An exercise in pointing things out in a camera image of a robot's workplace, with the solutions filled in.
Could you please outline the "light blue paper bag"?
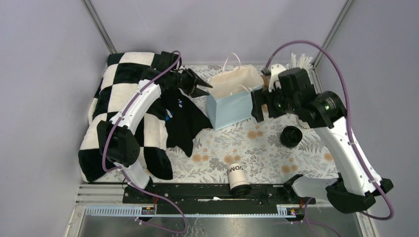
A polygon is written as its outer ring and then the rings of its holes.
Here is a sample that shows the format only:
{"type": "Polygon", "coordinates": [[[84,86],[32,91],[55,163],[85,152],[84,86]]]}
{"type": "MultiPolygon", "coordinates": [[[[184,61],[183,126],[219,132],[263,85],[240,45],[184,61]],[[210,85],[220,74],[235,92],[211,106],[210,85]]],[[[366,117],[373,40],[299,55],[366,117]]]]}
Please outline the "light blue paper bag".
{"type": "Polygon", "coordinates": [[[206,112],[214,130],[220,130],[251,118],[251,93],[261,89],[263,79],[253,65],[242,65],[237,54],[232,53],[239,65],[226,70],[226,58],[220,73],[209,79],[212,88],[206,99],[206,112]]]}

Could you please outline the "white paper coffee cup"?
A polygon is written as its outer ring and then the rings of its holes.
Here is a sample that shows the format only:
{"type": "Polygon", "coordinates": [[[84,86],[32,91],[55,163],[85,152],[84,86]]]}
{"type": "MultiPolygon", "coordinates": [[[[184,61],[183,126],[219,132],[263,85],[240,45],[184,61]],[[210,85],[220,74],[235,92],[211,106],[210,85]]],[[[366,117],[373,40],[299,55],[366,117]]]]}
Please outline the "white paper coffee cup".
{"type": "Polygon", "coordinates": [[[249,182],[244,170],[244,167],[239,163],[233,163],[227,168],[227,176],[230,189],[237,188],[239,186],[249,186],[249,182]]]}

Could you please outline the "black plastic cup lid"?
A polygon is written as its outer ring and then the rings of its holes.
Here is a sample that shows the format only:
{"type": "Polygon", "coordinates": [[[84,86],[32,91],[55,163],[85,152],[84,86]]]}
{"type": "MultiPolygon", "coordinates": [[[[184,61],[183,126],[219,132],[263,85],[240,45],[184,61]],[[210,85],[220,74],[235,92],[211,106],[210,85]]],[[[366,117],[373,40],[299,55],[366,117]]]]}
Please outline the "black plastic cup lid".
{"type": "Polygon", "coordinates": [[[250,185],[239,185],[239,186],[233,187],[230,190],[230,194],[234,198],[245,197],[250,192],[251,192],[251,186],[250,185]]]}

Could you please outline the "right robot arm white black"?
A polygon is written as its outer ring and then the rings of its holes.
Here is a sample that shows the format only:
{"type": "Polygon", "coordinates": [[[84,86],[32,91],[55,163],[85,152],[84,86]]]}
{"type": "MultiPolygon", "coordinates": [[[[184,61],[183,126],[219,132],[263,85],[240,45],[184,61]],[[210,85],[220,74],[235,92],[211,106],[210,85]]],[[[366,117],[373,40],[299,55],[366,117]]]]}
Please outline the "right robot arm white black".
{"type": "Polygon", "coordinates": [[[338,168],[338,177],[332,179],[295,175],[284,184],[287,202],[317,198],[329,201],[341,213],[365,213],[377,196],[393,188],[392,181],[382,178],[358,147],[348,126],[349,113],[336,93],[317,93],[305,69],[263,69],[262,74],[269,77],[269,84],[251,92],[251,114],[256,121],[264,120],[263,105],[270,118],[296,115],[324,142],[338,168]]]}

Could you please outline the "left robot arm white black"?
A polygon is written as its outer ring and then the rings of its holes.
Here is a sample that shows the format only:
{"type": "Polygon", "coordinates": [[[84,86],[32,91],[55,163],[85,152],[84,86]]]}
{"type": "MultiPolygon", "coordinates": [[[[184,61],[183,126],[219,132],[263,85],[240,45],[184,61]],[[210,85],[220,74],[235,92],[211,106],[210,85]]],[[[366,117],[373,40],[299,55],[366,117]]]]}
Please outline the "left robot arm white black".
{"type": "Polygon", "coordinates": [[[108,58],[106,78],[93,114],[94,147],[102,169],[120,169],[137,185],[134,196],[142,203],[153,198],[147,184],[152,177],[173,179],[167,149],[192,155],[193,141],[210,120],[192,102],[205,96],[207,83],[181,65],[179,51],[159,54],[129,52],[108,58]]]}

